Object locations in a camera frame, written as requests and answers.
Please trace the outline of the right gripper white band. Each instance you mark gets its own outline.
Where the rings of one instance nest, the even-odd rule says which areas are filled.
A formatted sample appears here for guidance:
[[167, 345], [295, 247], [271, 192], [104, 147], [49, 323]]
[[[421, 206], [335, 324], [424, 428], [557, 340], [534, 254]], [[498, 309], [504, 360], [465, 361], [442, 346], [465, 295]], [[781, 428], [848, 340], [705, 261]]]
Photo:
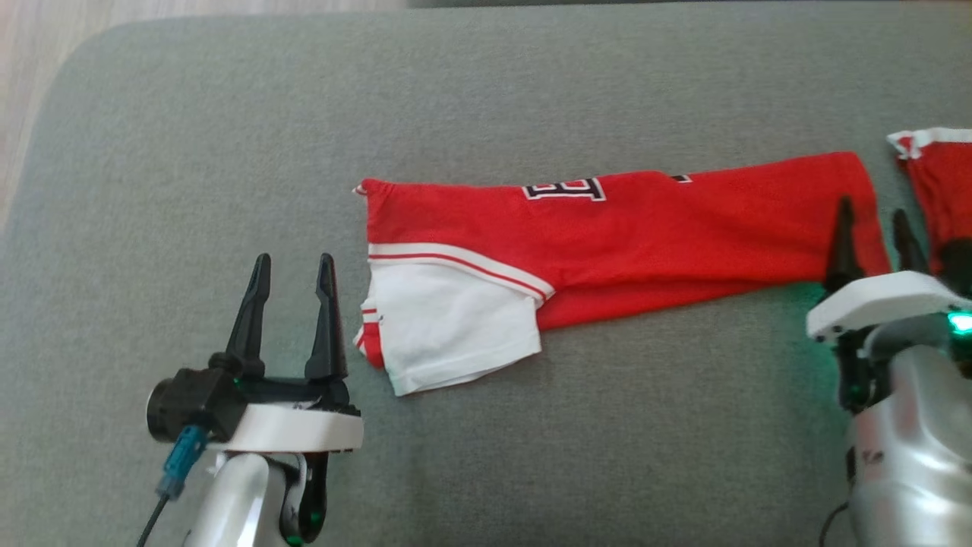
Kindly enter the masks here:
[[853, 201], [843, 196], [838, 204], [823, 277], [824, 293], [831, 295], [806, 314], [806, 335], [811, 340], [832, 343], [841, 335], [866, 327], [916, 316], [948, 314], [952, 309], [969, 311], [969, 299], [925, 274], [930, 273], [926, 254], [903, 209], [895, 209], [892, 215], [899, 271], [884, 276], [865, 277], [855, 250], [854, 222]]

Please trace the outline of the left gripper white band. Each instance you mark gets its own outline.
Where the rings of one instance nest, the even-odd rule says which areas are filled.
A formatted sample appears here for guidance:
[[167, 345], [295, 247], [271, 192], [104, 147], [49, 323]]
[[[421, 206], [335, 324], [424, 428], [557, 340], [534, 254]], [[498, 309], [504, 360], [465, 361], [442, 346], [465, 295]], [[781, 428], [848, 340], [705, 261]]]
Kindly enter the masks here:
[[232, 437], [225, 442], [212, 437], [212, 449], [265, 454], [361, 449], [365, 422], [343, 382], [348, 372], [333, 256], [325, 252], [319, 260], [319, 312], [305, 378], [262, 378], [265, 363], [260, 351], [271, 267], [270, 254], [258, 255], [228, 346], [209, 357], [210, 369], [246, 378], [237, 381], [237, 387], [248, 402]]

